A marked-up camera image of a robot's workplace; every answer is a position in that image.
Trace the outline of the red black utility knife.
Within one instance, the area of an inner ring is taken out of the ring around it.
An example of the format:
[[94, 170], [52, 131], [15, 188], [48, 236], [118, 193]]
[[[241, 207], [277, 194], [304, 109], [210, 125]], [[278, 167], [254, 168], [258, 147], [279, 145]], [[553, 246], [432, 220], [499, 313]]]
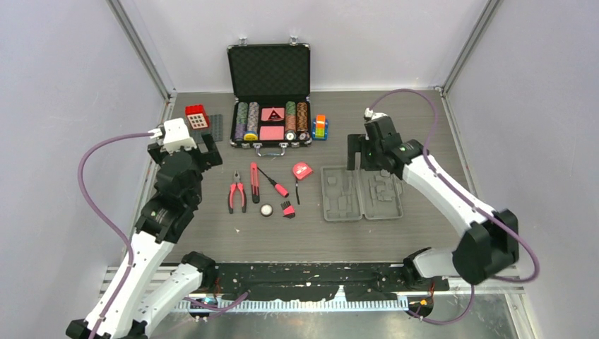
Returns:
[[259, 171], [258, 166], [255, 162], [250, 164], [250, 176], [251, 176], [251, 199], [252, 202], [257, 204], [260, 202], [259, 193]]

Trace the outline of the grey plastic tool case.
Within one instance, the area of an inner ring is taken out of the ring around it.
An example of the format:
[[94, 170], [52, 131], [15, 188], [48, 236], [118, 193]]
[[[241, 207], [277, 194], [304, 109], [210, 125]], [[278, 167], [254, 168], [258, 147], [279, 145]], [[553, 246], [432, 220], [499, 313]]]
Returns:
[[325, 166], [320, 169], [320, 175], [325, 221], [396, 220], [403, 217], [403, 185], [388, 172]]

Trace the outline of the red black bit holder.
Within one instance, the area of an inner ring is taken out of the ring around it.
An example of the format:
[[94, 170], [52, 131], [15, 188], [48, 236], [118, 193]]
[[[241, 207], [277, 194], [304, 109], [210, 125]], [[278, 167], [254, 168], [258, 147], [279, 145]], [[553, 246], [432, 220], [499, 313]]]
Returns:
[[295, 208], [290, 201], [284, 201], [280, 204], [280, 206], [282, 208], [284, 218], [292, 219], [296, 216]]

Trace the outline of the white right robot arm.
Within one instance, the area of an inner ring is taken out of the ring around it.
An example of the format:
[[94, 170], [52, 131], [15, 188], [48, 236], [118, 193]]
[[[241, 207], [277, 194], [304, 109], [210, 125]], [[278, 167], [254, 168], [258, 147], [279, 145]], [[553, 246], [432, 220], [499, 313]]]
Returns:
[[454, 248], [425, 248], [403, 261], [404, 283], [421, 290], [432, 278], [460, 277], [471, 285], [493, 278], [519, 259], [518, 219], [483, 203], [451, 178], [416, 140], [403, 141], [389, 117], [347, 137], [347, 168], [384, 170], [418, 190], [460, 237]]

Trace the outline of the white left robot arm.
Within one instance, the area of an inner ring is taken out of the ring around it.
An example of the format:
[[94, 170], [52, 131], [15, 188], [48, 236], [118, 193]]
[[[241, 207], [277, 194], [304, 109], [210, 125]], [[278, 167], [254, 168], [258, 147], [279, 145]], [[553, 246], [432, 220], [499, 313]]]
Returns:
[[[155, 194], [142, 207], [134, 233], [128, 237], [90, 197], [83, 171], [89, 157], [100, 148], [144, 136], [152, 139], [148, 153], [159, 169]], [[77, 172], [81, 193], [93, 211], [121, 238], [126, 253], [93, 310], [67, 326], [68, 338], [150, 338], [158, 324], [190, 293], [209, 292], [215, 287], [215, 261], [192, 251], [156, 290], [146, 292], [156, 270], [180, 240], [202, 202], [203, 173], [223, 163], [213, 137], [205, 133], [202, 139], [207, 147], [205, 152], [187, 131], [131, 133], [101, 141], [84, 153]]]

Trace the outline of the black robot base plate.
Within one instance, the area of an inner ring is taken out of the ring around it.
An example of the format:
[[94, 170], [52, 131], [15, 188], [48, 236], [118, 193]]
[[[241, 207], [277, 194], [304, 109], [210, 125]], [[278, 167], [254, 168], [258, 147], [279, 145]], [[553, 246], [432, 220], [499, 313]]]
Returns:
[[219, 263], [196, 291], [226, 300], [246, 292], [249, 301], [319, 302], [332, 300], [343, 287], [346, 299], [358, 302], [392, 300], [398, 292], [449, 290], [442, 278], [408, 282], [406, 275], [396, 263]]

